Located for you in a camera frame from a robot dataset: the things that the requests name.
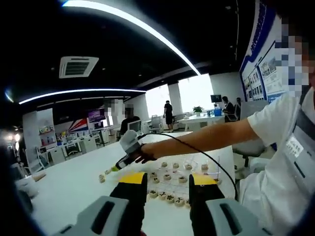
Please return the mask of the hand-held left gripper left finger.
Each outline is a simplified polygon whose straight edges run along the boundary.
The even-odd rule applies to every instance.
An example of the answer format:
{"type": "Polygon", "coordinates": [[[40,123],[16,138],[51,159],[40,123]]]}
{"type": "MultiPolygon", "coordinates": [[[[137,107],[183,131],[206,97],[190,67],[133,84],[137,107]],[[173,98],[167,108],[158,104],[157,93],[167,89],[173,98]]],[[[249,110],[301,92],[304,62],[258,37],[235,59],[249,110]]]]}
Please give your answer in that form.
{"type": "Polygon", "coordinates": [[[109,196],[102,196],[77,216],[60,236],[144,236],[142,221],[147,200],[145,172],[123,176],[109,196]]]}

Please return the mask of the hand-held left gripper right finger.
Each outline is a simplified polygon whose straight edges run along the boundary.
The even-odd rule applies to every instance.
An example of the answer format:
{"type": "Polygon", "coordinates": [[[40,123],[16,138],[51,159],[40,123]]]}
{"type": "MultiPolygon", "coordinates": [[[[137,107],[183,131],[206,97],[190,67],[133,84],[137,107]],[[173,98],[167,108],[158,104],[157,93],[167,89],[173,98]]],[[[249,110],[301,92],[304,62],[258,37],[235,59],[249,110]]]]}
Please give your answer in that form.
{"type": "Polygon", "coordinates": [[[190,220],[195,236],[269,236],[258,218],[229,199],[208,175],[189,176],[190,220]]]}

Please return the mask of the person's right hand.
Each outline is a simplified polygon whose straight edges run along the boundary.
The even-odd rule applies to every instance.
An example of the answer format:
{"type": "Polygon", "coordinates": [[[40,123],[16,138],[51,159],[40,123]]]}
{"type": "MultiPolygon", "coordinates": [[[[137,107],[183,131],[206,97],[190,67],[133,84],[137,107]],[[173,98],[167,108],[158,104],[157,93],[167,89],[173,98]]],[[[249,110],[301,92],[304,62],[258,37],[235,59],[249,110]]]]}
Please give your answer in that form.
{"type": "Polygon", "coordinates": [[[157,158],[154,153],[150,150],[148,144],[142,144],[140,148],[136,151],[135,163],[145,164],[149,161],[156,161],[157,158]]]}

